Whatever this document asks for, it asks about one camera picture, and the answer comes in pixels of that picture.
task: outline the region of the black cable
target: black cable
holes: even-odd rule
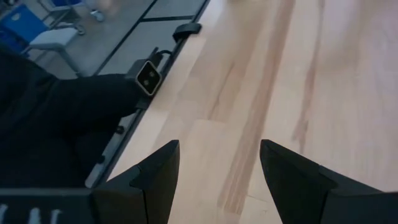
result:
[[[161,50],[160,52],[158,52],[158,54],[168,54],[168,55],[172,55],[173,53],[169,50]]]

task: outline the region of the black jacket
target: black jacket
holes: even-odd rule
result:
[[[44,101],[55,76],[0,44],[0,146]]]

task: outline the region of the wood grain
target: wood grain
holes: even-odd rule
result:
[[[398,190],[398,2],[211,0],[111,178],[181,142],[169,223],[281,223],[271,139]]]

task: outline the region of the black plastic part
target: black plastic part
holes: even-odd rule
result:
[[[284,224],[398,223],[398,192],[384,193],[270,140],[260,158]]]
[[[178,42],[180,39],[186,39],[191,34],[199,34],[201,30],[201,24],[196,22],[190,22],[182,24],[176,28],[173,34],[174,41]]]
[[[136,60],[126,74],[126,78],[139,87],[142,95],[150,98],[156,94],[163,82],[163,76],[157,71],[157,67],[167,51],[158,52],[158,50],[159,48],[156,47],[148,58]]]
[[[179,161],[179,142],[174,140],[92,190],[0,189],[0,221],[166,224],[177,186]],[[31,220],[36,217],[41,222]]]
[[[123,133],[124,133],[124,127],[121,126],[121,125],[119,125],[119,126],[116,128],[116,134],[123,134]]]
[[[159,52],[160,54],[168,54],[168,55],[172,55],[173,54],[173,52],[171,52],[171,51],[169,51],[169,50],[161,50],[160,52]]]
[[[194,16],[167,16],[167,17],[143,18],[141,19],[141,22],[191,20],[193,17]]]
[[[103,162],[105,162],[105,156],[104,155],[101,155],[101,157],[99,157],[99,159],[98,159],[98,164],[102,164]]]

